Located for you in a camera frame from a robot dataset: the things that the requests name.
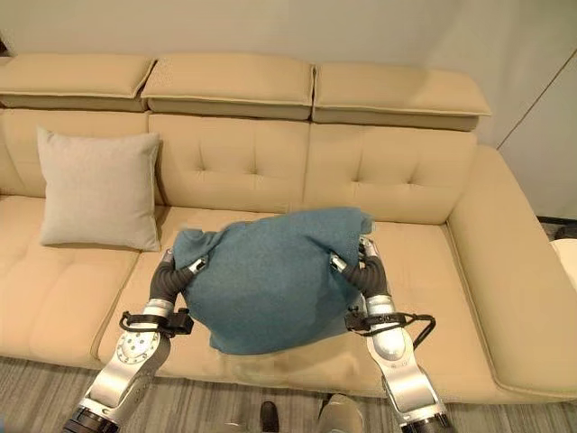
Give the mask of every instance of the sofa armrest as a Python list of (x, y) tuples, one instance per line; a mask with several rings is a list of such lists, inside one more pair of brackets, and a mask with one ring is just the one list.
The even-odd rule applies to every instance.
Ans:
[(448, 224), (496, 383), (577, 397), (577, 293), (497, 151), (479, 146)]

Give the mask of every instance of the sofa cushion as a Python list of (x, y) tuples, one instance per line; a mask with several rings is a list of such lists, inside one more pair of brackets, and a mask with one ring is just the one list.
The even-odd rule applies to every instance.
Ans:
[[(172, 207), (160, 226), (162, 248), (184, 226), (219, 230), (233, 221), (270, 214)], [(376, 223), (376, 239), (399, 310), (433, 314), (437, 329), (417, 349), (442, 397), (448, 401), (523, 401), (497, 389), (490, 375), (444, 226)], [(160, 253), (142, 253), (118, 301), (99, 347), (107, 362), (121, 334), (122, 312), (140, 311), (148, 299)], [(184, 301), (179, 297), (179, 307)], [(418, 326), (411, 330), (413, 336)], [(224, 355), (209, 346), (210, 333), (196, 322), (190, 336), (172, 340), (161, 373), (195, 380), (382, 396), (380, 372), (366, 343), (353, 333), (268, 355)]]
[(153, 59), (121, 54), (20, 54), (0, 69), (12, 108), (144, 111), (137, 97)]
[(151, 115), (160, 188), (172, 206), (288, 212), (302, 201), (309, 125)]
[(44, 200), (0, 197), (0, 355), (98, 367), (109, 314), (138, 253), (39, 243)]
[(69, 137), (38, 127), (46, 179), (41, 242), (159, 250), (154, 221), (157, 134)]
[[(0, 174), (0, 191), (44, 197), (46, 181), (36, 143), (39, 125), (64, 135), (112, 138), (147, 133), (147, 118), (145, 113), (6, 109), (0, 112), (0, 133), (4, 131), (0, 134), (0, 167), (12, 166), (15, 173)], [(161, 204), (158, 189), (155, 194), (156, 203)]]
[(196, 52), (162, 57), (142, 97), (152, 111), (304, 120), (312, 65), (280, 56)]
[(471, 133), (312, 124), (304, 206), (360, 207), (376, 220), (441, 224), (468, 179)]
[(377, 63), (316, 65), (313, 120), (470, 131), (489, 115), (468, 76)]

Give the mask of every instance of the black shoe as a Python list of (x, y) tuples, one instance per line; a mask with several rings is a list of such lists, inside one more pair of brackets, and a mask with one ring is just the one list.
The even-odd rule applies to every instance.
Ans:
[(279, 433), (279, 412), (272, 401), (265, 401), (261, 405), (261, 431), (265, 433)]

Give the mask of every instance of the sofa seat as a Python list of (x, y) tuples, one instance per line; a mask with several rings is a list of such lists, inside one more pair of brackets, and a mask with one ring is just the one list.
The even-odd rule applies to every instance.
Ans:
[(43, 198), (0, 197), (0, 355), (100, 368), (97, 344), (138, 252), (41, 246)]
[[(219, 230), (239, 220), (271, 214), (170, 207), (159, 221), (162, 249), (185, 227)], [(447, 401), (511, 401), (490, 375), (445, 226), (376, 223), (372, 236), (385, 262), (398, 309), (433, 314), (435, 332), (418, 348), (418, 360)], [(111, 358), (123, 311), (140, 311), (161, 253), (142, 253), (116, 305), (98, 355)], [(184, 301), (179, 297), (179, 307)], [(418, 328), (411, 330), (413, 336)], [(348, 333), (268, 355), (224, 355), (209, 346), (210, 333), (196, 322), (190, 336), (172, 340), (160, 374), (210, 382), (382, 396), (380, 372), (361, 336)]]

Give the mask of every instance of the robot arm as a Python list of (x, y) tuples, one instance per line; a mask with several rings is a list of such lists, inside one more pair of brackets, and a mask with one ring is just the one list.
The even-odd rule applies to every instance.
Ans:
[[(336, 254), (331, 265), (364, 298), (364, 311), (347, 317), (351, 330), (366, 330), (367, 346), (382, 372), (383, 387), (389, 397), (403, 433), (454, 433), (443, 402), (425, 371), (418, 366), (414, 348), (433, 330), (435, 320), (426, 315), (398, 313), (390, 296), (387, 277), (376, 245), (362, 237), (359, 246), (361, 266), (351, 266)], [(406, 317), (426, 319), (430, 325), (415, 343), (404, 326)]]
[(66, 422), (63, 433), (115, 433), (142, 400), (156, 371), (170, 352), (170, 339), (190, 334), (193, 321), (187, 309), (174, 312), (178, 294), (206, 265), (198, 259), (175, 270), (171, 250), (152, 277), (151, 294), (142, 314), (123, 313), (123, 334), (110, 362), (101, 370)]

